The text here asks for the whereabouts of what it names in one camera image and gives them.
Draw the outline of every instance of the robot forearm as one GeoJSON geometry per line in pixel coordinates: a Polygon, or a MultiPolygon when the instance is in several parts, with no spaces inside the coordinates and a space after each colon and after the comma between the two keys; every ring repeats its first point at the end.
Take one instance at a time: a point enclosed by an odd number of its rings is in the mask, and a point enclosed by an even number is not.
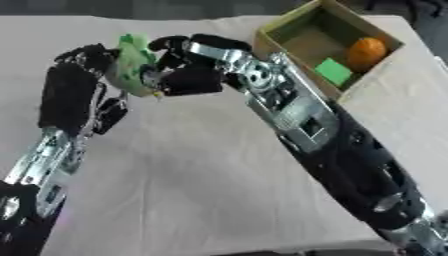
{"type": "Polygon", "coordinates": [[[357,219],[412,255],[445,255],[446,230],[393,156],[284,53],[260,61],[190,41],[185,50],[238,76],[247,105],[327,192],[357,219]]]}

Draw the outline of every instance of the white tablecloth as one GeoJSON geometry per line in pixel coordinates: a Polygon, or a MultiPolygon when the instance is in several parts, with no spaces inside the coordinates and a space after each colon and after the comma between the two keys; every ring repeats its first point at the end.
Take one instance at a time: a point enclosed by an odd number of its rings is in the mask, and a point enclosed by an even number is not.
{"type": "MultiPolygon", "coordinates": [[[[39,135],[40,91],[57,54],[96,42],[112,47],[127,32],[251,41],[271,19],[0,17],[0,174],[39,135]]],[[[343,105],[401,160],[437,210],[447,208],[448,76],[401,18],[369,19],[406,46],[343,105]]],[[[376,240],[231,89],[132,103],[126,121],[90,141],[43,256],[209,255],[376,240]]]]}

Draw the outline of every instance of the green object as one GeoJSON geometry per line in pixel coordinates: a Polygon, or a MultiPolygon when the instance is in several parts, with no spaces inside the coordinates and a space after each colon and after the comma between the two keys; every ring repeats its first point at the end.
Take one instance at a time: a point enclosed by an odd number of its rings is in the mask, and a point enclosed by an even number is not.
{"type": "Polygon", "coordinates": [[[350,69],[337,63],[332,58],[327,58],[319,66],[316,67],[316,72],[328,79],[330,82],[341,87],[350,76],[353,74],[350,69]]]}
{"type": "Polygon", "coordinates": [[[126,34],[120,37],[120,56],[106,73],[107,80],[118,89],[138,97],[156,94],[155,85],[143,84],[142,65],[155,66],[156,56],[147,48],[149,40],[142,35],[126,34]]]}

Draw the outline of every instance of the table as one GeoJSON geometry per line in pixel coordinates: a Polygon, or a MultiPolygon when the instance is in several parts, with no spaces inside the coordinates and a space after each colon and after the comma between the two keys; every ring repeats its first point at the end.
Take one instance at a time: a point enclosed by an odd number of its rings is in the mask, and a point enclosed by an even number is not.
{"type": "MultiPolygon", "coordinates": [[[[153,38],[213,33],[250,41],[273,17],[130,21],[0,17],[0,174],[38,138],[37,107],[52,58],[153,38]]],[[[342,99],[396,155],[439,211],[448,167],[448,75],[398,17],[367,17],[406,45],[342,99]]],[[[379,242],[312,180],[231,89],[132,100],[126,121],[89,143],[43,256],[171,256],[373,246],[379,242]]]]}

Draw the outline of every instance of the orange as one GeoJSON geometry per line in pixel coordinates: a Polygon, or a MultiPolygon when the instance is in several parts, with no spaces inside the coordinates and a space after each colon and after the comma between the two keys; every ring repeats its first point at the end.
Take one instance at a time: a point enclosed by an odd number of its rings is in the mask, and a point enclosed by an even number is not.
{"type": "Polygon", "coordinates": [[[373,37],[356,41],[348,50],[347,64],[355,72],[364,73],[378,64],[387,53],[386,45],[373,37]]]}

